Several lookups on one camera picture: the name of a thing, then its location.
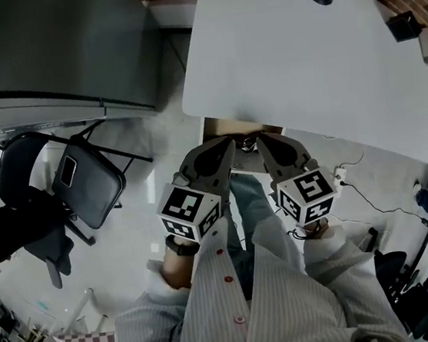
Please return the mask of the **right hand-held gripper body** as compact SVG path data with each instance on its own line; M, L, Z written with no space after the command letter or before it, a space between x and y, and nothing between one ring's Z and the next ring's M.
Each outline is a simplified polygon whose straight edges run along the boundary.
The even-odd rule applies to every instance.
M300 173L270 174L273 182L272 198L275 204L299 226L306 226L325 218L331 211L337 189L331 173L321 168L316 160L306 161Z

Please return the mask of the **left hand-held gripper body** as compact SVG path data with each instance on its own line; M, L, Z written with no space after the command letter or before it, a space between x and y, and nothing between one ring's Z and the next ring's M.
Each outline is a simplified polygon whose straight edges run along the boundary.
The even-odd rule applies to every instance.
M222 189L190 181L181 172L164 186L157 213L167 234L199 243L214 230L229 208L229 179Z

